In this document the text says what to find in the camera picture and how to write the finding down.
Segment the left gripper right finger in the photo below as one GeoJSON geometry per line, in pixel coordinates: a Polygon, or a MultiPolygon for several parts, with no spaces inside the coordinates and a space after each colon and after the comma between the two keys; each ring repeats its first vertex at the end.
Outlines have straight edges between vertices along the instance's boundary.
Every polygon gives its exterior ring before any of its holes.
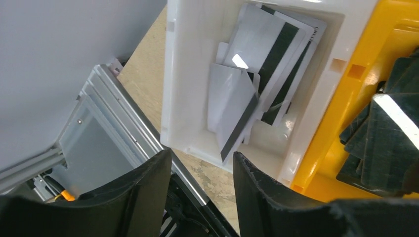
{"type": "Polygon", "coordinates": [[[336,199],[321,202],[281,184],[242,153],[233,176],[243,237],[416,237],[417,199],[336,199]]]}

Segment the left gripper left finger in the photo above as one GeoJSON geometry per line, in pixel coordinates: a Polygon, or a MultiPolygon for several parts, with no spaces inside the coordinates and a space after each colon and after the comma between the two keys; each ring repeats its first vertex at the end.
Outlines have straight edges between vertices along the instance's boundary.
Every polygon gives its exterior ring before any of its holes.
{"type": "Polygon", "coordinates": [[[75,201],[41,203],[1,196],[3,237],[157,237],[160,234],[171,152],[162,150],[138,168],[75,201]]]}

